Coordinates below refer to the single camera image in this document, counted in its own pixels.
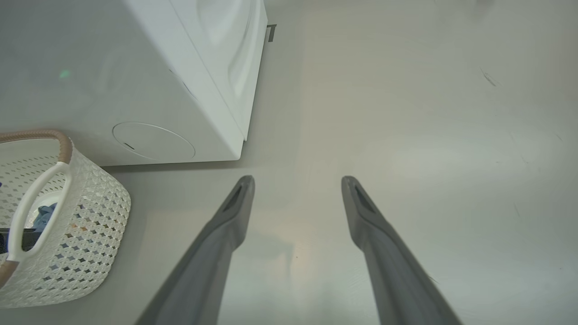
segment gray floor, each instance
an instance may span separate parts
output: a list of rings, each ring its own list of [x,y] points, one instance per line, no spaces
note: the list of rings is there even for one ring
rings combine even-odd
[[[465,324],[578,323],[573,1],[268,1],[237,162],[109,168],[133,199],[112,271],[7,324],[132,324],[236,180],[256,179],[226,324],[377,324],[355,175]]]

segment washing machine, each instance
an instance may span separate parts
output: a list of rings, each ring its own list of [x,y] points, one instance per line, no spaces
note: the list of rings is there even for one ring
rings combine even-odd
[[[239,159],[262,0],[0,3],[0,132],[55,128],[101,166]]]

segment white plastic basket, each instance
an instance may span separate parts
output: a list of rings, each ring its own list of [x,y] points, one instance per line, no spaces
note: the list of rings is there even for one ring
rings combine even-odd
[[[0,134],[0,308],[74,300],[106,278],[131,207],[126,189],[54,130]],[[21,248],[37,208],[58,202],[34,247]]]

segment circular panel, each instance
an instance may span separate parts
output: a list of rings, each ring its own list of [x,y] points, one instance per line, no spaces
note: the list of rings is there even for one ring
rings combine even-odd
[[[156,125],[125,122],[114,126],[112,134],[125,149],[164,163],[180,163],[195,155],[195,148],[182,136]]]

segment washing machine door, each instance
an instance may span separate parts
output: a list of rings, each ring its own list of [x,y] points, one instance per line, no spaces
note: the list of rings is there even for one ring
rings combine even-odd
[[[171,0],[245,139],[267,17],[262,0]]]

